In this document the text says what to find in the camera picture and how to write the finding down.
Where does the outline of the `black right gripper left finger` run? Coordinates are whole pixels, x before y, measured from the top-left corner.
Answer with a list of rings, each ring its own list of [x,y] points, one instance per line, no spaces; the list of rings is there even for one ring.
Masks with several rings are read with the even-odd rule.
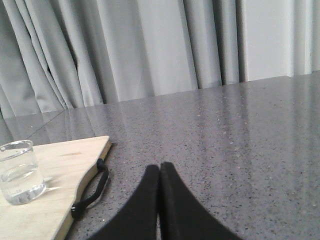
[[[131,197],[90,240],[155,240],[157,238],[160,170],[148,165]]]

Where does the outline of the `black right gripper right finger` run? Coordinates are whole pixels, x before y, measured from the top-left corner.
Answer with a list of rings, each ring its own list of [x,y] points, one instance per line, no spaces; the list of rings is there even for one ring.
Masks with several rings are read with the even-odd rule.
[[[239,240],[197,201],[171,162],[160,167],[159,221],[163,240]]]

